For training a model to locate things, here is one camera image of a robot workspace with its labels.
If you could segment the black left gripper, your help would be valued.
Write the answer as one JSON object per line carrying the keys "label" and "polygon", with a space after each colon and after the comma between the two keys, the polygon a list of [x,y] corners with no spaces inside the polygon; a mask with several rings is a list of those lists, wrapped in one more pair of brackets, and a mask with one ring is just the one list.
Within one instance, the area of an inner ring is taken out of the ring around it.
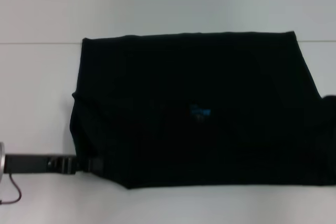
{"label": "black left gripper", "polygon": [[80,158],[73,155],[8,154],[5,157],[5,174],[57,173],[72,175],[76,171],[103,173],[103,160],[98,157]]}

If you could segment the black shirt with FREE print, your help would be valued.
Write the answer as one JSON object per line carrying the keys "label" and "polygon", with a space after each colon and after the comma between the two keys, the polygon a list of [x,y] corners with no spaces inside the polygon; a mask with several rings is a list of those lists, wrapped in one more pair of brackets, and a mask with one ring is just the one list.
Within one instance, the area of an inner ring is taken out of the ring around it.
{"label": "black shirt with FREE print", "polygon": [[85,38],[72,96],[77,157],[125,188],[336,185],[336,96],[292,31]]}

